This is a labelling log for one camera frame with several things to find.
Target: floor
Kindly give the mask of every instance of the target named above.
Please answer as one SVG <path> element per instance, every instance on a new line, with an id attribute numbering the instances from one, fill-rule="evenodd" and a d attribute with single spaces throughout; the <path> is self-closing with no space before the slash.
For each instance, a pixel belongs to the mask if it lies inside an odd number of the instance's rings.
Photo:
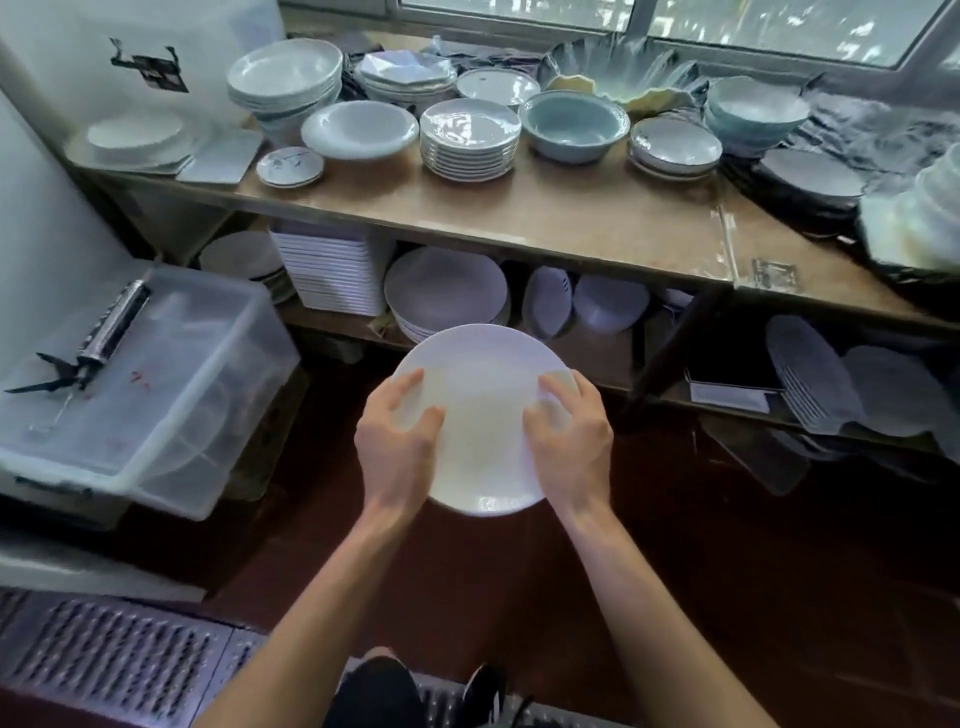
<path id="1" fill-rule="evenodd" d="M 242 558 L 216 595 L 182 608 L 264 631 L 279 621 L 359 512 L 352 427 L 392 365 L 380 354 L 316 373 L 276 487 L 241 525 L 232 506 L 208 525 L 255 531 L 255 546 L 197 537 L 221 566 L 222 553 Z M 615 510 L 637 544 L 781 728 L 960 726 L 960 491 L 850 463 L 774 498 L 695 418 L 666 410 L 618 435 L 612 473 Z M 496 661 L 539 702 L 637 720 L 586 576 L 545 503 L 490 520 L 427 503 L 353 653 L 376 644 L 459 681 Z M 118 725 L 9 693 L 0 709 L 22 716 L 12 724 Z"/>

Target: plastic storage box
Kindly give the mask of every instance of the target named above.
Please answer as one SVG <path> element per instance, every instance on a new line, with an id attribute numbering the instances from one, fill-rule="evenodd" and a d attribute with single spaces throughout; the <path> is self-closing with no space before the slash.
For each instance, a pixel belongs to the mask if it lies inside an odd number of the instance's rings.
<path id="1" fill-rule="evenodd" d="M 56 426 L 69 390 L 0 393 L 0 467 L 199 521 L 300 357 L 259 283 L 159 266 L 149 285 L 113 358 Z M 75 311 L 38 351 L 73 361 L 102 301 Z M 31 355 L 0 388 L 53 379 L 52 370 Z"/>

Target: person's left hand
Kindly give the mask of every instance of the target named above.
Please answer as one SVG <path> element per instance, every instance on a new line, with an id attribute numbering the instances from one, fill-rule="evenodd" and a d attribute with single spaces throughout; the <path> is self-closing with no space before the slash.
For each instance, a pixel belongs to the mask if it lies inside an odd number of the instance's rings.
<path id="1" fill-rule="evenodd" d="M 365 509 L 386 506 L 412 518 L 426 501 L 446 412 L 428 407 L 407 431 L 394 423 L 394 410 L 422 381 L 423 369 L 389 377 L 367 398 L 353 437 L 363 470 Z"/>

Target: forearm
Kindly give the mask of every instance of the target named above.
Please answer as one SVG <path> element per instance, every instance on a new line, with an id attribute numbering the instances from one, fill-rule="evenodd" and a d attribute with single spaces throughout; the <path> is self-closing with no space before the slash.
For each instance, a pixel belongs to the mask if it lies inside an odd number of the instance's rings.
<path id="1" fill-rule="evenodd" d="M 195 728 L 318 728 L 409 518 L 368 508 Z"/>
<path id="2" fill-rule="evenodd" d="M 775 728 L 686 617 L 608 505 L 563 518 L 653 728 Z"/>

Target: large fluted bowl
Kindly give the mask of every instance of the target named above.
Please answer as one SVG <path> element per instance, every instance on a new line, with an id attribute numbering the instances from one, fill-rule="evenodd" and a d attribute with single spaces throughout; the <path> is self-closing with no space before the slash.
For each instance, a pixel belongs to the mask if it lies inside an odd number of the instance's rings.
<path id="1" fill-rule="evenodd" d="M 537 66 L 537 81 L 544 91 L 588 91 L 639 116 L 702 105 L 708 85 L 695 61 L 617 33 L 554 46 Z"/>

